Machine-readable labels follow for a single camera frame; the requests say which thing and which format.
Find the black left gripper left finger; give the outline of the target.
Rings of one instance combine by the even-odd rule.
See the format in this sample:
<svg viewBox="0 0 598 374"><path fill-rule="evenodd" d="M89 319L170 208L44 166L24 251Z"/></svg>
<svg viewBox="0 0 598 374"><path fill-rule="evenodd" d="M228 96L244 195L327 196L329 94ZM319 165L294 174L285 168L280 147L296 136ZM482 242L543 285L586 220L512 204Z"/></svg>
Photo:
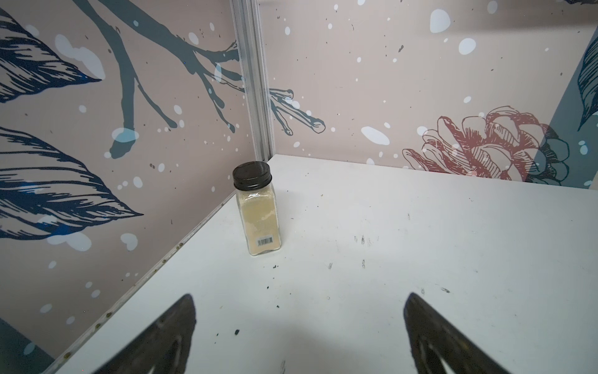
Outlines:
<svg viewBox="0 0 598 374"><path fill-rule="evenodd" d="M182 296L96 374L184 373L196 327L196 307Z"/></svg>

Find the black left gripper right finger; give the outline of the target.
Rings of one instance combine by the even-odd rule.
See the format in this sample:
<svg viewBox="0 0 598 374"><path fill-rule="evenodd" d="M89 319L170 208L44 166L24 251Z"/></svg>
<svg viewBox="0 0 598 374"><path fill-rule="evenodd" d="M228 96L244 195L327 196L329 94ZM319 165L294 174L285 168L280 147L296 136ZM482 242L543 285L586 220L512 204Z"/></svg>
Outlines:
<svg viewBox="0 0 598 374"><path fill-rule="evenodd" d="M509 373L419 295L409 295L403 317L417 372Z"/></svg>

